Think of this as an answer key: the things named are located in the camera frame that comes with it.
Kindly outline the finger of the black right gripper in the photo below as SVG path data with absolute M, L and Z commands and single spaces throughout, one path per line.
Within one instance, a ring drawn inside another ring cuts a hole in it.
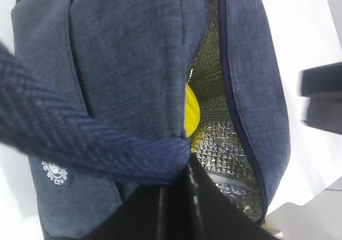
M 341 62 L 302 71 L 300 93 L 304 97 L 341 92 Z
M 310 97 L 304 123 L 312 128 L 341 135 L 341 96 Z

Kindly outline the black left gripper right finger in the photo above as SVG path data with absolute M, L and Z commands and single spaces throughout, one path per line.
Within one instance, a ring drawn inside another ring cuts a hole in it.
M 194 154 L 186 168 L 186 189 L 193 239 L 270 239 L 223 195 Z

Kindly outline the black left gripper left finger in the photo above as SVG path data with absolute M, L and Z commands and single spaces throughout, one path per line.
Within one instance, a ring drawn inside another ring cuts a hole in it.
M 84 239 L 187 239 L 184 178 L 170 186 L 138 187 Z

